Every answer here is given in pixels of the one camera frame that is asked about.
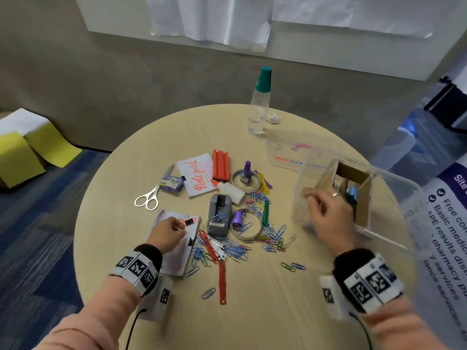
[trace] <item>yellow paper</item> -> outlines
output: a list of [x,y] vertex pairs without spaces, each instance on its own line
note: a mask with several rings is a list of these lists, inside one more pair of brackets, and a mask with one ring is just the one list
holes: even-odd
[[27,134],[25,139],[46,161],[60,168],[82,151],[65,140],[50,122]]
[[44,172],[44,167],[19,132],[0,136],[0,178],[8,188]]

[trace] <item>hand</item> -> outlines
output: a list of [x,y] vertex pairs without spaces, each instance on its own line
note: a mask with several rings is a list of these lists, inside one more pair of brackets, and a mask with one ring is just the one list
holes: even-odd
[[338,256],[355,249],[357,231],[353,225],[353,209],[336,190],[314,189],[305,194],[308,212],[318,238]]
[[185,237],[185,224],[171,216],[159,221],[152,228],[146,243],[165,254],[177,247],[183,237]]

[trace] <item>gray wall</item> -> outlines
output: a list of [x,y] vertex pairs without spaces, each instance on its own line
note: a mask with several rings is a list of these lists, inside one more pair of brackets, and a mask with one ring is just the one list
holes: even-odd
[[318,123],[366,158],[429,84],[90,33],[75,0],[0,0],[0,110],[42,114],[77,145],[113,150],[173,112],[249,103],[262,65],[273,69],[271,107]]

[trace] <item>pink sleeve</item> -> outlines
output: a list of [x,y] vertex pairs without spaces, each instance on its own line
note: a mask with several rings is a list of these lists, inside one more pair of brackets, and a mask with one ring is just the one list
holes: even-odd
[[86,306],[58,324],[37,350],[118,350],[118,338],[141,298],[125,279],[109,276]]
[[385,350],[447,350],[415,313],[407,296],[362,318]]

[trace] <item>scissors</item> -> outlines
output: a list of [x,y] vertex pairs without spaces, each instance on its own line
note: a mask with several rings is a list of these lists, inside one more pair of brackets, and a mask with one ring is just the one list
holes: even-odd
[[[165,171],[164,176],[162,178],[164,178],[166,175],[169,175],[172,172],[173,169],[174,169],[174,165],[171,165],[169,167],[169,169]],[[148,194],[138,196],[136,198],[136,200],[135,200],[135,206],[137,206],[137,207],[146,206],[146,209],[149,210],[149,211],[153,211],[153,210],[157,209],[157,207],[159,206],[159,200],[157,199],[157,192],[159,191],[159,188],[160,188],[159,184],[157,184],[155,186],[155,188],[152,189]],[[138,205],[137,201],[140,200],[141,198],[146,198],[146,201],[143,204]],[[148,204],[149,204],[150,201],[153,201],[153,200],[155,200],[155,207],[150,209],[150,208],[148,208]]]

